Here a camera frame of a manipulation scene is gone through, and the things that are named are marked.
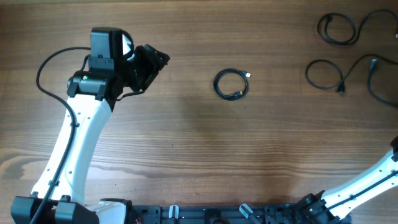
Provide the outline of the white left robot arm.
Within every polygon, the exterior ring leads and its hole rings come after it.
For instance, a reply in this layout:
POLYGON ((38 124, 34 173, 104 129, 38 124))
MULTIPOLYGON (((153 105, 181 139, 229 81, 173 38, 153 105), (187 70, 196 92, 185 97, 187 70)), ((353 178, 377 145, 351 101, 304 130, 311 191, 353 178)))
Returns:
POLYGON ((130 200, 104 198, 85 204, 85 184, 100 133, 116 102, 143 94, 169 56, 150 45, 135 45, 120 28, 91 30, 88 55, 69 78, 60 134, 40 179, 28 197, 17 196, 16 223, 140 223, 130 200))

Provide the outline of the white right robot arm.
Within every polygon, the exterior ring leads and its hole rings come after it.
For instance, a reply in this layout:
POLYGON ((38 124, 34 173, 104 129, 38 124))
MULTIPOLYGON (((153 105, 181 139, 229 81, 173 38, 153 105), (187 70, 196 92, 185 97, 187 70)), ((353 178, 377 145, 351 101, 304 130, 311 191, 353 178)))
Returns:
POLYGON ((361 204, 397 186, 397 138, 391 150, 353 179, 318 194, 308 194, 294 206, 302 223, 341 223, 361 204))

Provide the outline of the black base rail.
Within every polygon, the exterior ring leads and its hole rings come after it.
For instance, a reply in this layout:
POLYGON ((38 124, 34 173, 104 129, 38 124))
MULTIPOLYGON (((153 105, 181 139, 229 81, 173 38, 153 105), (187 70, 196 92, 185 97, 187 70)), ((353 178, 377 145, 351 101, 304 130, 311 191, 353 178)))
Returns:
POLYGON ((212 223, 265 223, 289 224, 310 223, 303 215, 294 211, 292 204, 276 204, 250 207, 179 207, 171 205, 135 205, 126 215, 126 223, 133 224, 212 224, 212 223))

